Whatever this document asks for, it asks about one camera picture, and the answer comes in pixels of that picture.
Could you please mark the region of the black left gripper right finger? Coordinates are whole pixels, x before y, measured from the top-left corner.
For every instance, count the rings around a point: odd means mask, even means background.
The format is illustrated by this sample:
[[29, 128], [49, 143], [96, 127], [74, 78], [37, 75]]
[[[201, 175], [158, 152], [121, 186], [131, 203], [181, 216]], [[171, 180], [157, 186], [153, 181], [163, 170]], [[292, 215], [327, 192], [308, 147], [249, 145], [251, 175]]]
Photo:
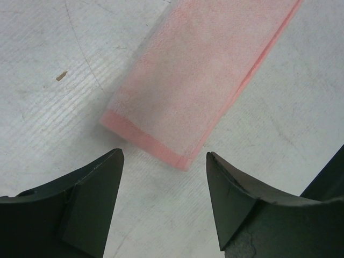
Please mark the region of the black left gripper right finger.
[[295, 196], [207, 153], [219, 247], [226, 257], [343, 257], [343, 165], [335, 155]]

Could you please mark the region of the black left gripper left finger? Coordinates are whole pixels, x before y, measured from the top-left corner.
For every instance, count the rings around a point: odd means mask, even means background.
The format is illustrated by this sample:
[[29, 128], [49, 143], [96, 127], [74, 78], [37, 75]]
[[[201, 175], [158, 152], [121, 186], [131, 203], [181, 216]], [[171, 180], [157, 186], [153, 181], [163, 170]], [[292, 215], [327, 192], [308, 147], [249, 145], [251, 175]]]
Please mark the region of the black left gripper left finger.
[[102, 257], [124, 166], [121, 149], [1, 197], [1, 257]]

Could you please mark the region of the pink striped towel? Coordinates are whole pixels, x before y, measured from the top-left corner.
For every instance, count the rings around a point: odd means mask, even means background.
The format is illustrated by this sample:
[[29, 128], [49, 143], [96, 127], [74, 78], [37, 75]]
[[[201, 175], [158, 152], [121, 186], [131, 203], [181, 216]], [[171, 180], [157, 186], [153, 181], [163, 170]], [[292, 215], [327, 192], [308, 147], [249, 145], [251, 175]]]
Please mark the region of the pink striped towel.
[[179, 1], [113, 94], [101, 124], [187, 170], [300, 1]]

